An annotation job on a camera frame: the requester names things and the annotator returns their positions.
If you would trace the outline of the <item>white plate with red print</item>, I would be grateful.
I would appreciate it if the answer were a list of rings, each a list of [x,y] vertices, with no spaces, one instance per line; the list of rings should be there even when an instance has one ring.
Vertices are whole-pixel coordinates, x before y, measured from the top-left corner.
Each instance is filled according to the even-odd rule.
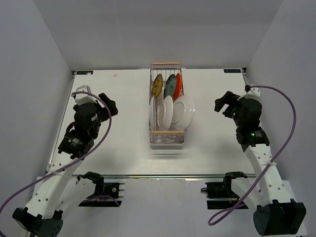
[[[152,96],[149,105],[149,123],[152,131],[157,129],[157,99]]]

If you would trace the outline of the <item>large white plate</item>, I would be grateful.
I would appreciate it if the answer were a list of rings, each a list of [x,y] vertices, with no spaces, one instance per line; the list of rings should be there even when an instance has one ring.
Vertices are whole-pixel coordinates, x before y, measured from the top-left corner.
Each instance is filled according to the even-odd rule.
[[[183,95],[173,103],[171,130],[184,131],[195,116],[195,102],[192,97]]]

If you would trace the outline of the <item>yellow patterned plate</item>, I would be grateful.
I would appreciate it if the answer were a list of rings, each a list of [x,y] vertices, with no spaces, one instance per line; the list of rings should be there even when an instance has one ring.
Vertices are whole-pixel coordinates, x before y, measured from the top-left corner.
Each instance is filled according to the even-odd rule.
[[[163,87],[163,77],[162,77],[162,74],[158,74],[153,83],[152,96],[154,96],[155,98],[159,97],[162,91],[162,87]]]

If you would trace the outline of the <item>orange plate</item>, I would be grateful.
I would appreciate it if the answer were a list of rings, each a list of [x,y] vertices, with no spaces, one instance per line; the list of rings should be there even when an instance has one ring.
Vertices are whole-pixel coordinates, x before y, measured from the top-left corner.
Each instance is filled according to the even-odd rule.
[[[178,99],[181,96],[181,92],[182,92],[182,75],[180,73],[178,73],[176,75],[176,87],[175,87],[175,91],[173,94],[173,100]]]

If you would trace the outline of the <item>blue green floral plate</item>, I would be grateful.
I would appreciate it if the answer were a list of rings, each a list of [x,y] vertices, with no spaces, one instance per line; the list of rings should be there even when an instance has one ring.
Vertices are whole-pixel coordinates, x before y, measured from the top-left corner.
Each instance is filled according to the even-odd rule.
[[[175,88],[176,88],[176,83],[177,83],[177,79],[176,79],[176,75],[175,74],[171,74],[165,84],[165,88],[164,88],[164,97],[166,96],[171,96],[173,97],[174,92],[175,92]]]

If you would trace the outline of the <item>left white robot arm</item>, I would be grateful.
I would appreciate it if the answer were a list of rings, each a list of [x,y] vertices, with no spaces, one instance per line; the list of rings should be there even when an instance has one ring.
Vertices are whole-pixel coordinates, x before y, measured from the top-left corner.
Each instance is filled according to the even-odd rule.
[[[40,179],[35,196],[13,212],[13,219],[31,236],[55,237],[61,231],[66,213],[85,200],[94,200],[104,193],[104,178],[92,171],[77,177],[77,184],[64,198],[61,195],[74,171],[98,145],[94,143],[102,122],[118,114],[115,101],[105,93],[74,92],[74,121],[66,129],[57,150],[67,157],[58,157],[50,171]]]

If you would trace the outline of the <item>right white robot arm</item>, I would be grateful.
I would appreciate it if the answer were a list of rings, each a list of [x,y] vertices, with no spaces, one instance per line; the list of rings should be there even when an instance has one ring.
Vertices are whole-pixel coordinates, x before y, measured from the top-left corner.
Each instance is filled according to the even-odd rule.
[[[254,211],[253,222],[259,235],[295,235],[303,223],[306,208],[290,195],[278,172],[269,139],[260,126],[259,96],[258,89],[242,96],[227,91],[215,101],[216,112],[227,105],[223,115],[235,122],[237,141],[257,177],[251,182],[242,172],[227,173],[223,192],[229,197],[239,196],[237,204],[243,203]]]

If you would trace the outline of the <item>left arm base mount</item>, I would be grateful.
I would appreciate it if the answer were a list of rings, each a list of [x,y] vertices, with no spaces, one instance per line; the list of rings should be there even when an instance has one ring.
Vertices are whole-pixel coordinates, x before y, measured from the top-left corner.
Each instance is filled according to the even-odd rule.
[[[80,207],[119,207],[125,190],[124,179],[105,179],[103,190],[82,201]]]

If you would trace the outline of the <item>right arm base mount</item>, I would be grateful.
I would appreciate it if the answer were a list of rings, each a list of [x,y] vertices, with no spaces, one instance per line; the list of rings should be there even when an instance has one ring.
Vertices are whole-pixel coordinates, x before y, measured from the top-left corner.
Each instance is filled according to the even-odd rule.
[[[207,182],[200,190],[206,194],[208,210],[224,210],[233,207],[239,200],[235,193],[229,193],[224,189],[222,182]]]

